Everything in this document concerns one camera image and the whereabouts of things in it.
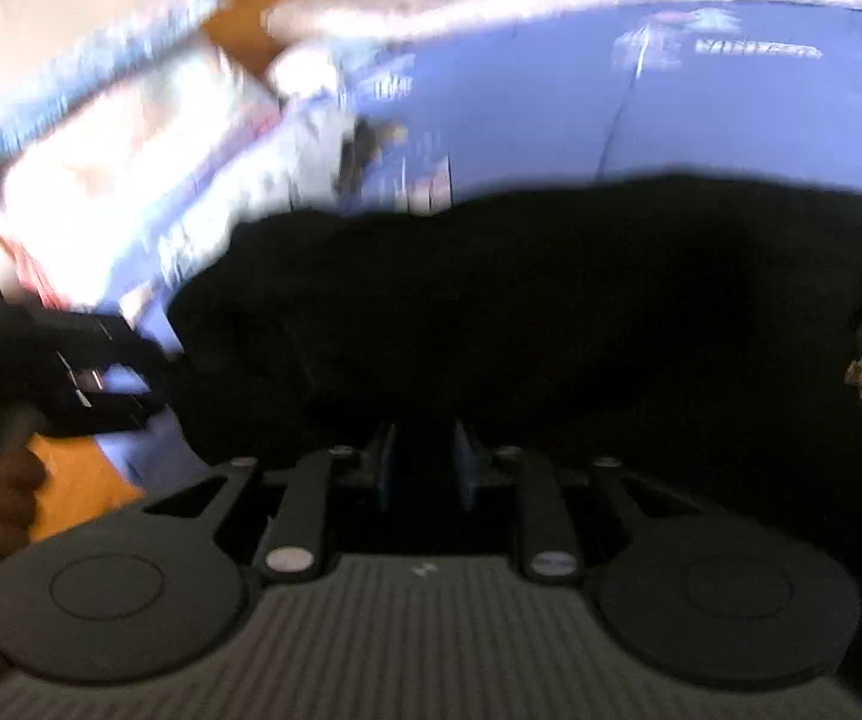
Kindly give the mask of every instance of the black circular disc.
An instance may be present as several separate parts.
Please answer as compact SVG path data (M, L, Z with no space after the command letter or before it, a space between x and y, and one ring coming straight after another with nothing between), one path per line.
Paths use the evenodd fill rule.
M835 560L719 515L655 521L607 567L597 601L613 635L644 661L731 689L833 671L861 614Z
M94 523L0 566L0 650L45 679L117 683L211 649L244 604L237 565L191 519Z

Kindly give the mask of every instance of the black garment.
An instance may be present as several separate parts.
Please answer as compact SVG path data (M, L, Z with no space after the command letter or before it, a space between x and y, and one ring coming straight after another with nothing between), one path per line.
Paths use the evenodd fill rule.
M659 177L239 227L169 311L208 461L461 418L781 523L862 514L862 196Z

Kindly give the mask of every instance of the blue bed sheet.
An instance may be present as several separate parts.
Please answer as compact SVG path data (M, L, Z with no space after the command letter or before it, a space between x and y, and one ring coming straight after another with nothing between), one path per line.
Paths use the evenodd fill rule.
M842 8L573 13L378 52L341 99L387 124L343 213L682 167L862 191L862 12ZM145 329L170 333L161 311ZM195 467L173 420L101 443L145 485Z

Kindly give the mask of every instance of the black fabric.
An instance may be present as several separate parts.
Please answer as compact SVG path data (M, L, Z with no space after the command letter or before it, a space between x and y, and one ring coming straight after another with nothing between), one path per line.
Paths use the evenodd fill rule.
M172 403L208 461L448 416L831 527L862 515L861 316L856 194L660 176L298 212L239 227L178 293Z

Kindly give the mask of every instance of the ribbed gray surface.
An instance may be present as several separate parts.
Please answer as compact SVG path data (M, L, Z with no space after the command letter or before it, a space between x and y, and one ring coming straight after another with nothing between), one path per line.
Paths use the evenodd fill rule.
M0 720L545 717L862 720L862 705L830 679L763 695L677 683L614 646L578 594L499 557L345 557L312 586L266 592L244 630L179 673L0 687Z

